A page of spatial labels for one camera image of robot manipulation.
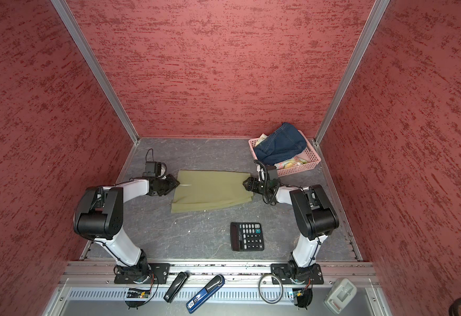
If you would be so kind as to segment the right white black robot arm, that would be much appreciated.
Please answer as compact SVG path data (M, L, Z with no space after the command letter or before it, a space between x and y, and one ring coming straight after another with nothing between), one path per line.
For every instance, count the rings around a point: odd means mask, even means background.
M317 254L322 244L339 228L339 218L322 186L289 186L283 184L276 167L258 163L258 176L248 177L245 190L259 194L267 205L292 206L300 232L285 275L293 283L302 284L315 278Z

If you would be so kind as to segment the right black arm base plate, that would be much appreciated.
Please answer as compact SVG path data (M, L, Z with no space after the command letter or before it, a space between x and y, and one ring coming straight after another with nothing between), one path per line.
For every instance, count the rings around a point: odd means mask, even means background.
M275 275L283 284L314 285L324 284L321 266L317 263L309 267L297 267L288 263L271 264L271 273Z

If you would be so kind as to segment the olive green skirt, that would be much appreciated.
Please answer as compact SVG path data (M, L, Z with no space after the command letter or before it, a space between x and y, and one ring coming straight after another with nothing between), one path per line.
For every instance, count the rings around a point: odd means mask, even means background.
M254 193L243 182L249 178L247 172L181 170L171 212L212 211L248 203Z

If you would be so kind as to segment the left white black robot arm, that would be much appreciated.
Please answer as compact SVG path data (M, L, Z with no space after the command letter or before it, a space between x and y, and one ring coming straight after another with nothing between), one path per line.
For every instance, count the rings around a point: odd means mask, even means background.
M73 225L77 235L99 244L114 258L116 282L145 284L154 280L146 253L123 228L124 205L142 196L165 196L180 185L173 176L135 178L114 186L87 188L76 208Z

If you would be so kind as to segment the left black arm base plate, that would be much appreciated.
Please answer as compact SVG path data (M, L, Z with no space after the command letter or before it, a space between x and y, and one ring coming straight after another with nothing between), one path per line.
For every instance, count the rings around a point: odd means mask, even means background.
M116 265L113 268L115 274L115 284L133 284L133 285L147 285L152 281L159 284L165 284L169 276L171 265L169 263L150 263L150 273L144 278L140 277L139 273L127 272L125 267Z

